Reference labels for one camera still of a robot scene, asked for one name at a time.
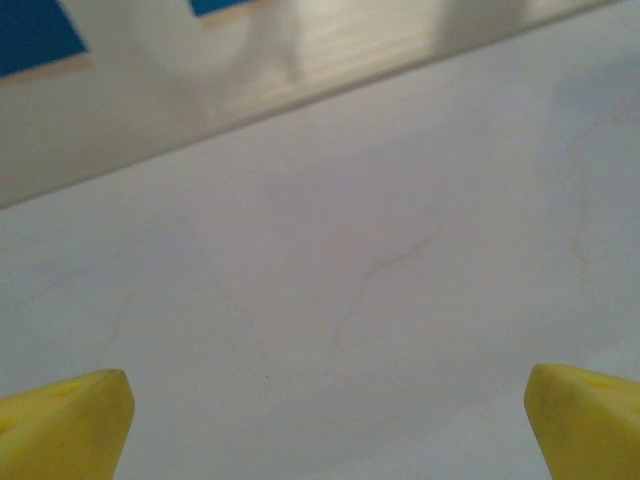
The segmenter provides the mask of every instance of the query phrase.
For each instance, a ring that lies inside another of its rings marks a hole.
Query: white floor
[[[640,2],[0,213],[0,395],[124,368],[127,479],[545,479],[640,378]]]

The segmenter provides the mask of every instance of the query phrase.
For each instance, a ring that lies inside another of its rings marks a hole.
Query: yellow object
[[[640,479],[640,384],[537,365],[525,407],[554,480]]]
[[[133,407],[120,370],[0,400],[0,480],[111,480]]]

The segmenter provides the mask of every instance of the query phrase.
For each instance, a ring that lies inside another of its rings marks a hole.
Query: blue panel
[[[197,17],[208,15],[216,10],[233,7],[248,0],[191,0],[191,8]]]
[[[86,51],[55,0],[0,0],[0,77]]]

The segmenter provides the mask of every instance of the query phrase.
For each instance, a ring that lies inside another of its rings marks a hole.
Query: yellow plastic piece
[[[525,408],[554,480],[640,479],[640,384],[537,365]]]
[[[111,480],[133,409],[120,370],[0,400],[0,480]]]

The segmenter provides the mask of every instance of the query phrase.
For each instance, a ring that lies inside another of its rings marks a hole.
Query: white surface
[[[205,29],[187,0],[60,1],[92,67],[0,85],[0,206],[614,2],[259,0]]]
[[[640,378],[640,2],[0,214],[0,395],[124,368],[117,478],[545,479],[531,365]]]

